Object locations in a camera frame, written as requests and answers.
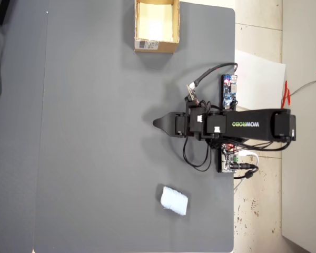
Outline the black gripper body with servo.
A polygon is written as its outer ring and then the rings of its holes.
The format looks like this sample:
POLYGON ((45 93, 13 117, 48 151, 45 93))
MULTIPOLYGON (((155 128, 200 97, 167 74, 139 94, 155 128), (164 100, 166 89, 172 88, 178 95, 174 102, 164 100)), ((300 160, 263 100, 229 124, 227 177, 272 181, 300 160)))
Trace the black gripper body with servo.
POLYGON ((178 137, 195 137, 203 132, 206 108, 195 102, 186 102, 185 112, 175 116, 175 134, 178 137))

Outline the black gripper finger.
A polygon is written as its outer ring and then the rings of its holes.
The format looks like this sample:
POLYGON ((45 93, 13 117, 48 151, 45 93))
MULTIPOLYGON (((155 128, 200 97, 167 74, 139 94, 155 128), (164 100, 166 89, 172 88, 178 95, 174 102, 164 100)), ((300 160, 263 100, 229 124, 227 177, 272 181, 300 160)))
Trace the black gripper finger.
POLYGON ((165 116, 155 119, 153 121, 153 126, 161 129, 169 136, 175 136, 175 119, 176 119, 176 113, 175 112, 169 112, 165 116))

